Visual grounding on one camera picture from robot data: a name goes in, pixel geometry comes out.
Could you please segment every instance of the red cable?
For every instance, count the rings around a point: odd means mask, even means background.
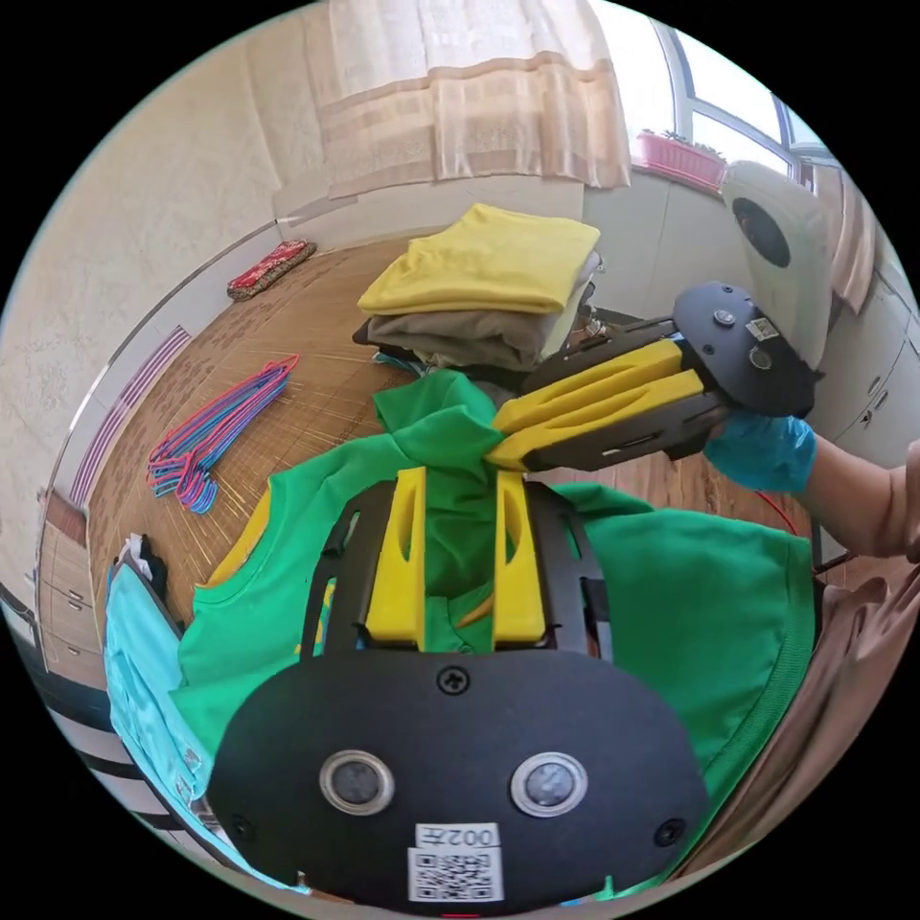
[[[783,518],[783,520],[786,521],[786,526],[790,529],[792,535],[793,535],[794,537],[797,537],[797,536],[798,536],[798,531],[795,529],[795,525],[794,525],[794,524],[792,523],[792,521],[789,519],[789,515],[787,515],[786,512],[783,511],[783,509],[780,508],[779,505],[777,505],[776,502],[773,501],[773,499],[770,498],[769,495],[765,495],[765,494],[762,493],[762,492],[758,492],[758,493],[756,493],[756,494],[757,494],[757,495],[760,495],[760,497],[763,498],[764,501],[766,501],[768,505],[770,505],[770,507],[776,512],[776,514],[778,514],[781,518]]]

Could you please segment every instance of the stack of folded clothes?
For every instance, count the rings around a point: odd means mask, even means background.
[[[526,375],[568,340],[593,290],[599,237],[577,220],[473,205],[411,241],[367,289],[358,307],[369,318],[354,340],[417,373]]]

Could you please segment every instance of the white device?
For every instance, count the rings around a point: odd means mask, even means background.
[[[746,160],[725,171],[722,197],[744,238],[755,303],[798,356],[817,370],[832,296],[823,205],[776,170]]]

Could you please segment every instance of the person's arm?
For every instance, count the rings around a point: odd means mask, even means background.
[[[808,485],[796,497],[851,553],[881,559],[909,551],[906,467],[883,470],[818,437]]]
[[[732,482],[795,495],[851,553],[920,563],[920,441],[882,470],[823,440],[797,418],[733,413],[703,452]]]

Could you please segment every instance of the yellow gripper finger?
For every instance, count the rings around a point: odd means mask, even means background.
[[[425,650],[425,467],[396,481],[365,627],[381,643]]]
[[[493,651],[500,645],[537,643],[546,632],[523,477],[516,472],[500,471],[496,491]]]
[[[681,371],[680,362],[679,346],[666,339],[506,402],[493,426],[508,437],[487,459],[524,471],[533,450],[698,396],[702,380],[695,371]]]

